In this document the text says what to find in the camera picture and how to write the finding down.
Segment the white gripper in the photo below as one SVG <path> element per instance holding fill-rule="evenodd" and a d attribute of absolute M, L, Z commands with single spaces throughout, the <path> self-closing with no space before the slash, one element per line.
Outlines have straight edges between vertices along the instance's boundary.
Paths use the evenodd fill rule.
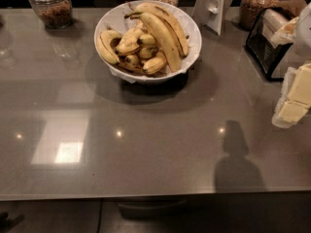
<path fill-rule="evenodd" d="M 289 67 L 281 87 L 281 97 L 279 98 L 274 110 L 271 122 L 279 128 L 290 128 L 298 123 L 307 113 L 308 109 L 301 104 L 292 101 L 286 101 L 287 95 L 294 83 L 296 69 Z"/>

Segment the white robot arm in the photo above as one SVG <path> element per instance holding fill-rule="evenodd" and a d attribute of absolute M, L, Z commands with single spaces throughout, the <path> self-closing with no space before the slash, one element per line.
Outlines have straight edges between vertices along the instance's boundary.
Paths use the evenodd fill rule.
<path fill-rule="evenodd" d="M 294 51 L 304 58 L 297 69 L 289 67 L 274 110 L 272 124 L 280 128 L 296 125 L 311 109 L 311 3 L 300 15 L 281 27 L 272 39 L 294 43 Z"/>

